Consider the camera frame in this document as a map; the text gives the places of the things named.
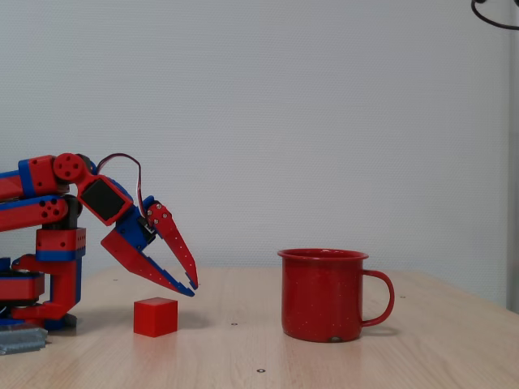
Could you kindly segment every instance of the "wooden table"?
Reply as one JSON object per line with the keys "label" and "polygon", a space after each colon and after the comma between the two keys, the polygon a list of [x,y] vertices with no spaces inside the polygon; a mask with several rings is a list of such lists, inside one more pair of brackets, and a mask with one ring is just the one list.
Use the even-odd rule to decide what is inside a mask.
{"label": "wooden table", "polygon": [[[427,276],[388,274],[388,321],[354,342],[313,344],[281,331],[279,268],[202,268],[193,298],[109,269],[84,283],[77,330],[0,357],[0,388],[519,388],[519,316]],[[157,296],[179,300],[179,331],[135,335],[133,301]],[[365,316],[387,299],[365,277]]]}

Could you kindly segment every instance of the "mug rim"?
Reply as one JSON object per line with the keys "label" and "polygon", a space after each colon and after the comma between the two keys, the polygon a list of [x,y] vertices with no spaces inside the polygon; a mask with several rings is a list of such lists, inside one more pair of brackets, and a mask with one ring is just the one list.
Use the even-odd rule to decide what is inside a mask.
{"label": "mug rim", "polygon": [[283,259],[295,259],[298,261],[320,261],[320,262],[344,262],[358,261],[369,257],[361,251],[339,250],[339,249],[316,249],[316,248],[300,248],[279,250],[277,254]]}

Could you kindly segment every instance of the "red mug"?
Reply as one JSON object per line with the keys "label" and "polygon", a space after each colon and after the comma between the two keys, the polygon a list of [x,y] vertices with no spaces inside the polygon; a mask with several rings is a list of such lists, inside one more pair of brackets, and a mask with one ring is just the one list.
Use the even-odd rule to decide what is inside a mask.
{"label": "red mug", "polygon": [[[292,249],[283,258],[282,324],[288,336],[311,342],[347,342],[363,327],[382,323],[391,314],[395,292],[382,272],[363,270],[368,256],[357,251]],[[383,280],[389,304],[378,318],[362,320],[362,276]]]}

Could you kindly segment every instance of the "wire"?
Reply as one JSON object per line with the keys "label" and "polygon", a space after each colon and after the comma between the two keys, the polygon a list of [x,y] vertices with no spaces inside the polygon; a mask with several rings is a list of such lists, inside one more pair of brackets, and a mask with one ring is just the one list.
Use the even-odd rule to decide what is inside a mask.
{"label": "wire", "polygon": [[110,154],[109,156],[106,156],[105,158],[103,158],[99,162],[99,164],[97,164],[97,174],[99,174],[99,172],[101,171],[103,166],[105,166],[108,161],[110,161],[111,159],[116,158],[118,156],[122,156],[124,158],[128,158],[129,160],[133,160],[137,164],[137,166],[139,166],[139,178],[137,180],[137,199],[139,200],[140,213],[143,216],[143,218],[147,220],[148,218],[146,217],[146,214],[144,213],[143,196],[141,193],[141,174],[140,174],[141,167],[140,167],[140,163],[133,156],[129,156],[128,154],[124,154],[122,152],[116,152],[114,154]]}
{"label": "wire", "polygon": [[476,7],[476,2],[478,2],[477,0],[472,0],[472,4],[471,4],[471,8],[472,8],[472,11],[475,13],[476,16],[478,16],[483,22],[487,22],[488,24],[491,24],[492,26],[496,26],[496,27],[499,27],[499,28],[503,28],[505,30],[514,30],[514,31],[519,31],[519,27],[518,26],[510,26],[508,24],[501,24],[501,23],[497,23],[495,22],[494,20],[490,20],[488,19],[486,16],[483,16],[481,15],[481,13],[479,13],[478,11],[478,8]]}

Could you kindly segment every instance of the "red cube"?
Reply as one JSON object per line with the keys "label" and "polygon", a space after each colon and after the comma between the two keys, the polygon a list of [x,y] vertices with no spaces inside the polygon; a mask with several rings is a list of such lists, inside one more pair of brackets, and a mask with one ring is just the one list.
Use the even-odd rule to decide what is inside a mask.
{"label": "red cube", "polygon": [[157,338],[178,329],[178,301],[155,297],[136,301],[133,306],[133,332]]}

